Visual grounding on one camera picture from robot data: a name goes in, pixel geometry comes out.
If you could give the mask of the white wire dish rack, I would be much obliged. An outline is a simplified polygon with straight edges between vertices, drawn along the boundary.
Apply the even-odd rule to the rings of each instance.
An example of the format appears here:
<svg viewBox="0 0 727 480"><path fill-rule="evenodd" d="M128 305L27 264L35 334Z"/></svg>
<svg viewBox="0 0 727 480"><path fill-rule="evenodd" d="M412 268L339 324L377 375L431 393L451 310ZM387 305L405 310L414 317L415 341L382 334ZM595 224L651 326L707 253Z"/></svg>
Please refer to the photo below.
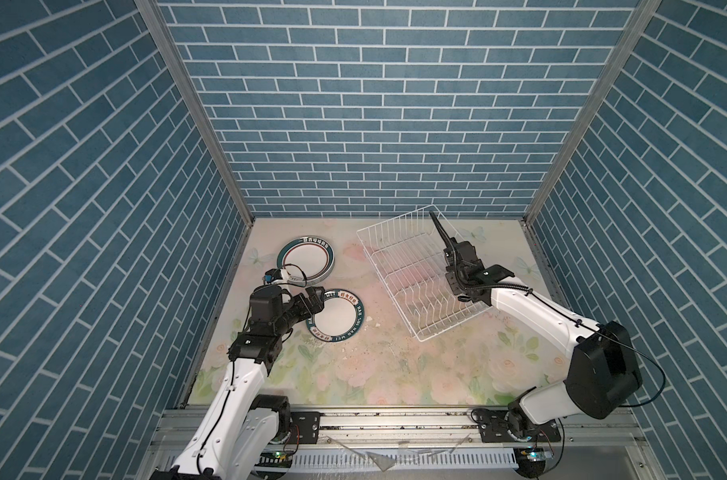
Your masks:
<svg viewBox="0 0 727 480"><path fill-rule="evenodd" d="M483 302L461 302L445 278L445 242L463 236L433 205L365 226L356 232L365 256L411 336L433 339L489 310Z"/></svg>

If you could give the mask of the dark green rim plate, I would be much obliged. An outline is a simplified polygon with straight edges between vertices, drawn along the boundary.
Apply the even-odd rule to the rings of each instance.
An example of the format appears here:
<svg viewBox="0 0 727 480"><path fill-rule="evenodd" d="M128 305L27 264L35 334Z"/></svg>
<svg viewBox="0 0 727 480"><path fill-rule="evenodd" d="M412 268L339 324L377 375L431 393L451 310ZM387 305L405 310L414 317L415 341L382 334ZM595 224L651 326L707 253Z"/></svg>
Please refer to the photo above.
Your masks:
<svg viewBox="0 0 727 480"><path fill-rule="evenodd" d="M283 246L277 255L276 266L288 283L315 286L331 274L335 260L336 254L327 240L303 236Z"/></svg>

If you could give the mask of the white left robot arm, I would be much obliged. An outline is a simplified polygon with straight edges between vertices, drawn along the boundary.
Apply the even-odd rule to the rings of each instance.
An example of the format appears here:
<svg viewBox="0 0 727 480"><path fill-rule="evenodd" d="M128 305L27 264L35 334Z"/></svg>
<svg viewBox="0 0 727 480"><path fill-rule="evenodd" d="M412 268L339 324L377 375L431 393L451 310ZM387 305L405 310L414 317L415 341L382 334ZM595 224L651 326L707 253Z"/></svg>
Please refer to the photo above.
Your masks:
<svg viewBox="0 0 727 480"><path fill-rule="evenodd" d="M325 289L292 294L280 285L255 288L243 330L228 348L228 365L201 424L173 464L152 479L248 479L274 438L291 430L285 396L261 395L284 340L296 324L322 312Z"/></svg>

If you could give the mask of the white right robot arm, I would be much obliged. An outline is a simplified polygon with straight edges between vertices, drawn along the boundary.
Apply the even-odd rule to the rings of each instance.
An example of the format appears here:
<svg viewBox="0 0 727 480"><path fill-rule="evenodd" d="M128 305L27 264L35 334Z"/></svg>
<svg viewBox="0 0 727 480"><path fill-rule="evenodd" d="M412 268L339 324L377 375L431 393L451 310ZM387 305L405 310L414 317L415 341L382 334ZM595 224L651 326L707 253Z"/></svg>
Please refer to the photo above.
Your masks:
<svg viewBox="0 0 727 480"><path fill-rule="evenodd" d="M447 282L458 300L481 302L533 328L561 350L567 376L535 387L507 407L509 435L527 441L539 427L585 414L603 419L643 386L639 354L617 322L599 324L539 295L511 270L484 266L475 246L443 236Z"/></svg>

